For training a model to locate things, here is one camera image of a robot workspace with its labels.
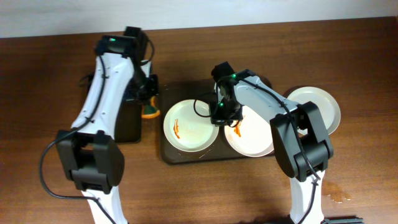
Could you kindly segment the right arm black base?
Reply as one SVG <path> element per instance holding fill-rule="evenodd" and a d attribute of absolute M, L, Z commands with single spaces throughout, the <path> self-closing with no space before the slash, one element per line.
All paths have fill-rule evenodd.
<path fill-rule="evenodd" d="M 326 218 L 321 224 L 364 224 L 362 218 Z"/>

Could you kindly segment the orange and green sponge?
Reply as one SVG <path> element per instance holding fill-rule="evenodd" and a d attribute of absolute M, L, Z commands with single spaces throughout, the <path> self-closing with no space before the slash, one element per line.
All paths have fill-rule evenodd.
<path fill-rule="evenodd" d="M 156 106 L 156 97 L 152 96 L 151 99 L 143 104 L 141 118 L 142 119 L 153 119 L 160 116 L 160 110 Z"/>

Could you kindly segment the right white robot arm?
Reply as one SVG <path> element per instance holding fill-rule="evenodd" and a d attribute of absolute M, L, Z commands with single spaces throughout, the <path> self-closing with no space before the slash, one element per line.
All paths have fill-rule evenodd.
<path fill-rule="evenodd" d="M 318 106 L 288 100 L 263 84 L 252 71 L 235 72 L 228 62 L 211 72 L 216 100 L 210 103 L 215 126 L 242 121 L 243 106 L 256 112 L 271 127 L 274 155 L 290 179 L 291 223 L 325 223 L 321 206 L 322 179 L 333 146 Z"/>

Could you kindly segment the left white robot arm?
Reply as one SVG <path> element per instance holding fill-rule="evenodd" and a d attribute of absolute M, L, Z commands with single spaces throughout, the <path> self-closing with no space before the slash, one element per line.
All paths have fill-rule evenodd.
<path fill-rule="evenodd" d="M 119 184 L 124 173 L 124 156 L 115 140 L 119 110 L 123 103 L 137 103 L 138 111 L 126 123 L 155 118 L 159 94 L 157 75 L 146 49 L 153 43 L 138 27 L 127 27 L 123 35 L 104 35 L 95 47 L 96 68 L 85 103 L 69 131 L 60 130 L 56 146 L 65 176 L 82 192 L 95 223 L 127 223 Z"/>

